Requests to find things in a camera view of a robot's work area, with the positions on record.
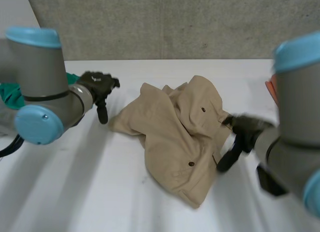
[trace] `white table surface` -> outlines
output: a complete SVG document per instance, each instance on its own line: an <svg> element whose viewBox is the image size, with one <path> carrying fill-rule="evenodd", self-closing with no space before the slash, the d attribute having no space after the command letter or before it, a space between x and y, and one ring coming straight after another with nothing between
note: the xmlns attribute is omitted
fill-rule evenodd
<svg viewBox="0 0 320 232"><path fill-rule="evenodd" d="M142 83L175 88L202 75L230 113L277 121L265 81L271 60L67 61L69 73L111 73L121 88L107 100L109 116L138 97ZM2 147L9 139L1 139ZM48 146L24 143L0 162L1 232L318 232L292 197L261 191L254 154L218 177L193 210L148 174L137 138L110 132L96 111Z"/></svg>

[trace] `robotic arm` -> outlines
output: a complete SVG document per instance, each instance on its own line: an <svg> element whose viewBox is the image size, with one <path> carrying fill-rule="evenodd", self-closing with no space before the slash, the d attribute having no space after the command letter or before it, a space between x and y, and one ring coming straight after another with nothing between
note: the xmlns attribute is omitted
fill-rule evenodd
<svg viewBox="0 0 320 232"><path fill-rule="evenodd" d="M62 46L53 29L11 27L0 39L0 82L18 83L25 106L14 125L25 140L45 145L75 126L95 104L101 123L108 121L105 99L119 80L85 72L68 86Z"/></svg>
<svg viewBox="0 0 320 232"><path fill-rule="evenodd" d="M274 196L292 192L320 218L320 32L281 44L274 70L279 127L260 118L230 116L234 146L217 165L224 173L240 153L255 150L261 187Z"/></svg>

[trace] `beige shirt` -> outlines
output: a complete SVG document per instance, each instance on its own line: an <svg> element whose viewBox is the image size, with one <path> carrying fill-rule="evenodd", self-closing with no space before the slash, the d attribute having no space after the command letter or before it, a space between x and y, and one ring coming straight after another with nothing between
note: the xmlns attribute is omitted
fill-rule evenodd
<svg viewBox="0 0 320 232"><path fill-rule="evenodd" d="M144 83L140 96L111 119L112 131L139 135L145 165L169 192L193 208L205 200L231 130L214 85L194 76L175 90Z"/></svg>

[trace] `green cloth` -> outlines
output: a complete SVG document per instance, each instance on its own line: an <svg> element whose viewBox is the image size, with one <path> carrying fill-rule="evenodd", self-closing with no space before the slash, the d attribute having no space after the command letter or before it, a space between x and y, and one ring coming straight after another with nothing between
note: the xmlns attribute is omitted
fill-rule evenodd
<svg viewBox="0 0 320 232"><path fill-rule="evenodd" d="M66 74L68 84L74 84L78 80L78 76L74 74ZM25 105L23 96L21 95L20 86L16 83L2 83L0 85L0 96L7 107L19 110Z"/></svg>

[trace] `orange object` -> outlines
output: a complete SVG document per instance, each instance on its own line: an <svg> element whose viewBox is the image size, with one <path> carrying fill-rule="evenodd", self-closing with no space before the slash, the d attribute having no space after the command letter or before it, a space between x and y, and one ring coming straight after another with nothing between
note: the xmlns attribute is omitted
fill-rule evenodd
<svg viewBox="0 0 320 232"><path fill-rule="evenodd" d="M270 79L270 81L265 82L266 88L268 89L270 95L272 96L274 102L278 105L278 99L276 97L277 94L277 82L276 82L276 76L273 75Z"/></svg>

